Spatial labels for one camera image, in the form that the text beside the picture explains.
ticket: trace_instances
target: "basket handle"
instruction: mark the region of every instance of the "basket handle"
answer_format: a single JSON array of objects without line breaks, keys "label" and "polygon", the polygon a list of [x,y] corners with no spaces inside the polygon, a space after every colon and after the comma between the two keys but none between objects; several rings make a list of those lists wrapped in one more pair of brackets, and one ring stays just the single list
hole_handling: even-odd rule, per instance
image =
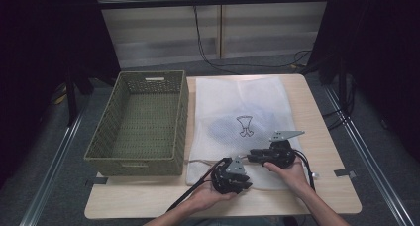
[{"label": "basket handle", "polygon": [[139,169],[146,169],[149,167],[147,163],[144,162],[123,162],[120,163],[121,167],[123,168],[139,168]]}]

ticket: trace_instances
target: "white bag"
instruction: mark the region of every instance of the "white bag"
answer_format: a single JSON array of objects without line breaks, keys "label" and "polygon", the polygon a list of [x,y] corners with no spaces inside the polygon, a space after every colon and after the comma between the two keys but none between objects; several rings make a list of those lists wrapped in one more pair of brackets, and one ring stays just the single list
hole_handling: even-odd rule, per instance
[{"label": "white bag", "polygon": [[[250,149],[267,149],[274,131],[295,130],[287,94],[278,77],[256,80],[196,79],[194,140],[190,161],[217,162],[245,156]],[[291,147],[301,151],[297,138]],[[253,188],[285,189],[273,172],[244,164]],[[187,184],[194,184],[209,166],[189,163]]]}]

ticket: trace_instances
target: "gray floor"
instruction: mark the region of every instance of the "gray floor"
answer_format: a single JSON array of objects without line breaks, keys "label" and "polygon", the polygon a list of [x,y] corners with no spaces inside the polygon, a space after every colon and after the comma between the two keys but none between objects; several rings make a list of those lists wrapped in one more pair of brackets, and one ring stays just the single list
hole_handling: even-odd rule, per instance
[{"label": "gray floor", "polygon": [[[280,65],[292,61],[293,56],[264,56],[215,62]],[[243,74],[292,73],[296,71],[288,66],[226,66],[224,68]],[[228,74],[210,67],[203,61],[143,67],[142,69],[186,69],[188,75]],[[321,113],[333,111],[325,89],[318,81],[317,73],[306,75],[306,80]],[[83,209],[90,193],[90,188],[85,186],[85,183],[96,175],[96,170],[83,160],[83,155],[104,110],[110,91],[110,87],[98,85],[88,101],[85,101],[87,97],[79,97],[78,102],[85,101],[87,107],[79,130],[70,145],[58,178],[53,184],[50,197],[39,218],[39,225],[141,225],[146,222],[142,219],[93,221],[84,217]],[[405,152],[394,133],[382,128],[379,114],[360,91],[357,91],[355,100],[352,120],[412,220],[415,224],[420,224],[420,215],[418,214],[420,212],[420,164]],[[18,225],[22,221],[64,136],[67,118],[65,102],[60,105],[52,105],[46,111],[43,126],[31,152],[16,174],[1,189],[0,225]],[[328,118],[326,125],[330,125],[336,119],[335,115]],[[346,169],[354,170],[358,175],[352,179],[352,183],[360,198],[363,210],[357,215],[344,215],[345,219],[352,225],[398,225],[345,129],[341,126],[330,133]],[[300,223],[304,222],[304,225],[316,225],[310,216],[298,216],[297,220]]]}]

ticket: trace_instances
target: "person's right hand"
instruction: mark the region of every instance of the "person's right hand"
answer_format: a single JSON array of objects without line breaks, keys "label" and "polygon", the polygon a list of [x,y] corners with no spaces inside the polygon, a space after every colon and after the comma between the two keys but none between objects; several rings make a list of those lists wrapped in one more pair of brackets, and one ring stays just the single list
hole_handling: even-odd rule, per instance
[{"label": "person's right hand", "polygon": [[293,165],[288,169],[281,169],[275,164],[266,162],[263,165],[269,171],[276,172],[287,184],[287,186],[298,196],[301,192],[310,188],[303,170],[302,161],[299,158],[294,160]]}]

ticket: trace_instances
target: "human hand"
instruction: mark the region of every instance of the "human hand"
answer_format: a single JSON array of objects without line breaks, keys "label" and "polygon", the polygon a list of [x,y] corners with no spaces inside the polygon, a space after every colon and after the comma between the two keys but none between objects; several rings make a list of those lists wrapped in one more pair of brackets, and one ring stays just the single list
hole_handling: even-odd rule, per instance
[{"label": "human hand", "polygon": [[299,158],[296,158],[293,165],[288,169],[281,169],[275,164],[269,162],[265,162],[263,166],[269,171],[277,173],[284,180],[290,190],[298,196],[310,188],[303,170],[302,161]]},{"label": "human hand", "polygon": [[234,192],[221,194],[213,187],[211,181],[207,181],[210,180],[209,176],[205,180],[206,182],[197,187],[184,202],[189,204],[194,213],[209,209],[217,202],[230,200],[237,196]]}]

